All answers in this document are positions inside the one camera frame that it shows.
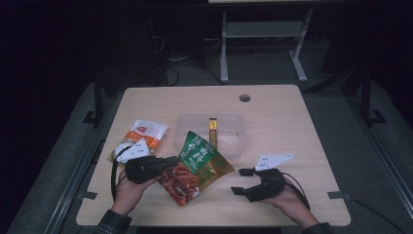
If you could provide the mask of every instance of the sleeve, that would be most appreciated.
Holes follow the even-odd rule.
[[[124,234],[130,224],[130,217],[108,210],[94,230],[94,234]]]
[[[332,234],[333,230],[328,222],[319,223],[304,229],[302,234]]]

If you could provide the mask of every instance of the white tag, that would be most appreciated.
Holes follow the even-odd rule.
[[[149,155],[148,145],[145,138],[141,138],[136,144],[127,149],[117,159],[118,162],[126,164],[128,160],[141,158]]]
[[[278,165],[285,163],[292,159],[292,154],[260,154],[255,170],[257,172],[275,168]]]

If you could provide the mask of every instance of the person's arm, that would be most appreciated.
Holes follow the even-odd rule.
[[[284,190],[278,196],[262,200],[261,202],[271,204],[280,209],[292,221],[297,223],[303,234],[332,233],[330,225],[328,223],[319,223],[289,186],[285,185]]]
[[[119,174],[119,180],[124,176],[125,171],[122,171]],[[156,183],[160,178],[161,177],[158,176],[141,184],[129,181],[126,177],[122,179],[116,189],[116,198],[112,208],[108,210],[100,220],[94,230],[94,234],[126,233],[131,224],[131,218],[128,217],[129,213],[133,211],[139,203],[146,188]]]

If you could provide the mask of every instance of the plastic tray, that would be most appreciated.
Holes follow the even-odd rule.
[[[217,120],[218,152],[226,159],[242,157],[246,143],[244,117],[235,113],[190,113],[179,115],[173,143],[180,152],[188,131],[209,141],[209,118]]]

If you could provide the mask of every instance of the snack bag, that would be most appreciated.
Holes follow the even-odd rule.
[[[168,126],[145,120],[136,120],[123,140],[109,155],[109,161],[113,162],[116,156],[126,147],[132,146],[140,139],[144,138],[148,145],[149,152],[152,153],[158,146],[159,141],[167,130]]]
[[[163,172],[159,182],[181,207],[220,177],[234,171],[208,141],[191,131],[186,136],[179,160],[178,166]]]

